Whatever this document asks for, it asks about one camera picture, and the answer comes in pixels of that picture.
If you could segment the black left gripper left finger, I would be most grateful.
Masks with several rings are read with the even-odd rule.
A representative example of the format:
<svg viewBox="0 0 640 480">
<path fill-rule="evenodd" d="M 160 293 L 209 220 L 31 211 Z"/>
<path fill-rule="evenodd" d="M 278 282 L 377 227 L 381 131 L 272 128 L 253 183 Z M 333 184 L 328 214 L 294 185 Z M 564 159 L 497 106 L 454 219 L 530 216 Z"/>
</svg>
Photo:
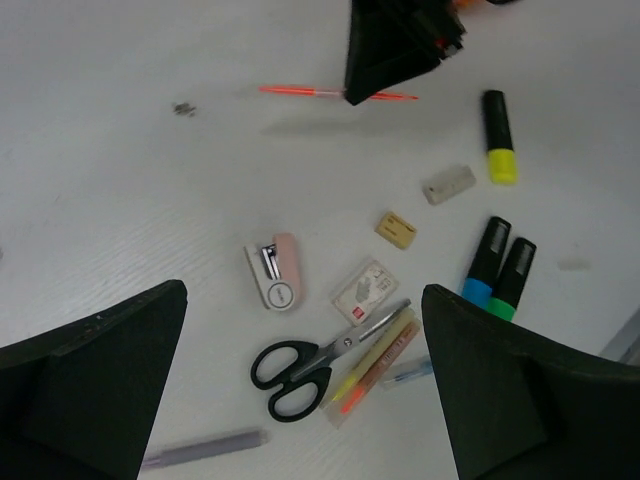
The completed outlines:
<svg viewBox="0 0 640 480">
<path fill-rule="evenodd" d="M 136 478 L 187 304 L 169 280 L 2 347 L 2 478 Z"/>
</svg>

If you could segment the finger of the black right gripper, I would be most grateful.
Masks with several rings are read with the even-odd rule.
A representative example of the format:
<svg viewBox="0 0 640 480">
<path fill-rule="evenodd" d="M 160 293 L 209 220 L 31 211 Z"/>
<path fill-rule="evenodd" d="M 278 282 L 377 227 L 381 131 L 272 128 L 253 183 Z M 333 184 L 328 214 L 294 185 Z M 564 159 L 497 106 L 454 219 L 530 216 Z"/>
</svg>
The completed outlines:
<svg viewBox="0 0 640 480">
<path fill-rule="evenodd" d="M 353 0 L 344 98 L 358 105 L 434 70 L 462 49 L 464 34 L 452 1 Z"/>
</svg>

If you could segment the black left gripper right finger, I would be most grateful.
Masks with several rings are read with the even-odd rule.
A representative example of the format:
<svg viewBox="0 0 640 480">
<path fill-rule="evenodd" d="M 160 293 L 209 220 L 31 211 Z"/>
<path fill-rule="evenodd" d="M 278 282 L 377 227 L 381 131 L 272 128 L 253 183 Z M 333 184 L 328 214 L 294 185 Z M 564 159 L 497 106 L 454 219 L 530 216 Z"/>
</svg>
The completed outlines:
<svg viewBox="0 0 640 480">
<path fill-rule="evenodd" d="M 639 369 L 430 284 L 422 319 L 461 479 L 636 479 Z"/>
</svg>

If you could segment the blue slim highlighter pen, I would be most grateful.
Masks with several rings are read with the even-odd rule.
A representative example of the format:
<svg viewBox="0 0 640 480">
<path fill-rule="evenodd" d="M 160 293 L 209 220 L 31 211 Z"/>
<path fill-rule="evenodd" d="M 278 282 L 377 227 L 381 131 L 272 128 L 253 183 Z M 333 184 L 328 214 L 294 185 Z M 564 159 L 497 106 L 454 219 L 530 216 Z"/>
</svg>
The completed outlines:
<svg viewBox="0 0 640 480">
<path fill-rule="evenodd" d="M 379 384 L 385 390 L 433 374 L 433 365 L 429 356 L 392 366 L 380 379 Z"/>
</svg>

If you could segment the thin red orange pen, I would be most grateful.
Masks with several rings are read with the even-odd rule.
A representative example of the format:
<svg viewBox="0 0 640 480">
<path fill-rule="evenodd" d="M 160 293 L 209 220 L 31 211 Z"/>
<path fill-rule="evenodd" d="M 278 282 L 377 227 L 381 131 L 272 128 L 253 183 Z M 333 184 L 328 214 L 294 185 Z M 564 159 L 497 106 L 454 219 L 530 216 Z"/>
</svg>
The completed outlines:
<svg viewBox="0 0 640 480">
<path fill-rule="evenodd" d="M 262 93 L 269 93 L 284 96 L 297 97 L 317 97 L 317 98 L 344 98 L 344 92 L 333 89 L 321 89 L 310 86 L 286 86 L 286 85 L 263 85 L 258 90 Z M 371 96 L 372 100 L 378 101 L 415 101 L 417 96 L 394 92 L 378 92 Z"/>
</svg>

